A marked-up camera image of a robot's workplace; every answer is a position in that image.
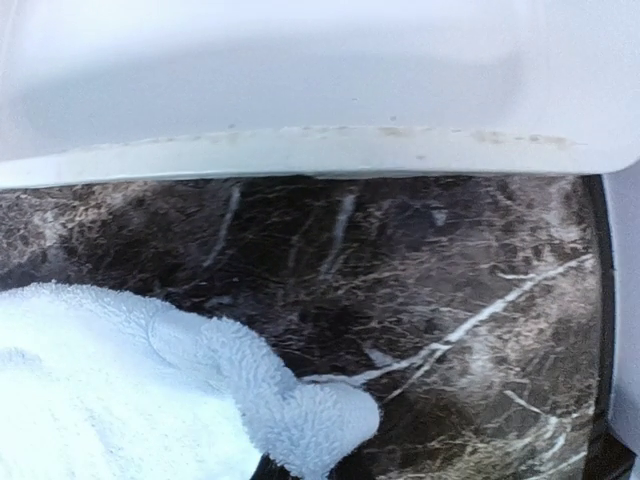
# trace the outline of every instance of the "white towel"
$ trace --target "white towel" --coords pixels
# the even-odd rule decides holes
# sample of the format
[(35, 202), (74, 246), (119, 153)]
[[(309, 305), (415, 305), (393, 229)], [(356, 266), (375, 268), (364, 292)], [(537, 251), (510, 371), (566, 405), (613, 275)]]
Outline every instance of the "white towel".
[(0, 293), (0, 479), (305, 480), (373, 436), (370, 395), (300, 383), (256, 333), (91, 286)]

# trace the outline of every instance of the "marble countertop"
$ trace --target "marble countertop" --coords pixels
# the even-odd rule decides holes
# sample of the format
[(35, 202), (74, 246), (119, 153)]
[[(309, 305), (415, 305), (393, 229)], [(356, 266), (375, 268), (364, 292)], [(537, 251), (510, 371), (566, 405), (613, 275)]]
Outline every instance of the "marble countertop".
[(0, 192), (0, 286), (92, 283), (227, 315), (383, 406), (376, 478), (574, 479), (600, 267), (573, 177), (303, 177)]

